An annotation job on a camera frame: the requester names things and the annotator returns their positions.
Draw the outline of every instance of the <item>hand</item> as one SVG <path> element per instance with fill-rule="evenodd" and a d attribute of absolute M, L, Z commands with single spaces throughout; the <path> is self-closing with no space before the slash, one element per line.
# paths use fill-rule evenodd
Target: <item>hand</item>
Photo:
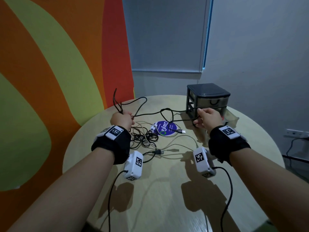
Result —
<path fill-rule="evenodd" d="M 116 112 L 111 118 L 112 125 L 118 125 L 124 127 L 129 131 L 132 125 L 135 124 L 133 118 L 131 117 L 132 113 L 126 110 L 123 110 L 123 114 Z"/>
<path fill-rule="evenodd" d="M 204 109 L 197 109 L 197 113 L 199 114 L 200 118 L 193 121 L 198 128 L 205 128 L 210 134 L 213 128 L 222 125 L 222 118 L 219 112 L 212 108 L 204 108 Z"/>

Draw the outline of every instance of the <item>wall outlet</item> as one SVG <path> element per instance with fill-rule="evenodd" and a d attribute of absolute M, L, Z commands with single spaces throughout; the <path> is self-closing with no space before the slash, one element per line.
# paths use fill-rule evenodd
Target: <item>wall outlet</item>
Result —
<path fill-rule="evenodd" d="M 307 138 L 309 137 L 309 132 L 293 130 L 293 129 L 286 129 L 284 134 L 285 136 L 296 137 L 296 138 Z"/>

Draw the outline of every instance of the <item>orange wall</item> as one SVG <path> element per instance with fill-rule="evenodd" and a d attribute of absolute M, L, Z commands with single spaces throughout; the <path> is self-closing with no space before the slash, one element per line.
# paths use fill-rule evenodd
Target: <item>orange wall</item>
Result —
<path fill-rule="evenodd" d="M 36 11 L 34 19 L 46 17 L 46 21 L 51 21 L 51 26 L 57 27 L 63 37 L 47 39 L 57 31 L 51 28 L 46 33 L 49 24 L 32 22 L 29 9 Z M 45 126 L 51 143 L 48 147 L 46 141 L 46 150 L 50 151 L 42 163 L 37 163 L 37 171 L 32 174 L 31 169 L 25 168 L 29 179 L 0 169 L 0 180 L 11 180 L 0 186 L 0 231 L 6 231 L 61 175 L 70 140 L 85 121 L 112 106 L 115 88 L 118 101 L 133 99 L 134 95 L 122 0 L 0 0 L 0 29 L 0 76 L 12 85 L 7 94 L 0 93 L 0 99 L 10 106 L 7 109 L 13 107 L 15 113 L 20 111 L 16 117 L 0 114 L 5 119 L 2 123 L 7 123 L 9 130 L 22 126 L 22 122 L 18 127 L 15 123 L 21 120 L 21 111 L 28 105 L 27 109 L 33 109 L 38 122 Z M 75 57 L 74 52 L 79 52 L 81 57 Z M 86 101 L 78 101 L 76 94 Z M 20 144 L 19 140 L 10 138 L 10 145 Z M 27 154 L 22 146 L 17 151 L 5 141 L 0 143 L 0 161 L 17 170 L 19 165 L 15 163 Z M 35 157 L 29 155 L 23 162 L 31 164 Z M 12 187 L 14 181 L 18 189 Z"/>

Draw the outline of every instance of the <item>colorful wall mural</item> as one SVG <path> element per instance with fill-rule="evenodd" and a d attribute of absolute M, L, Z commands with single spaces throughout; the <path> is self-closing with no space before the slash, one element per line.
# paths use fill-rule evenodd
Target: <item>colorful wall mural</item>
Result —
<path fill-rule="evenodd" d="M 122 0 L 0 0 L 0 231 L 62 173 L 76 131 L 133 99 Z"/>

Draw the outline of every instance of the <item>forearm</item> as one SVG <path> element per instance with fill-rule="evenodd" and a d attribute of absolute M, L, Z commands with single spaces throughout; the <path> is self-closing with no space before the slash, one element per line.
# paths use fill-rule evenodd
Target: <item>forearm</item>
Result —
<path fill-rule="evenodd" d="M 230 161 L 279 231 L 309 228 L 309 184 L 249 148 L 232 152 Z"/>
<path fill-rule="evenodd" d="M 111 151 L 96 148 L 57 179 L 9 231 L 80 231 L 113 163 Z"/>

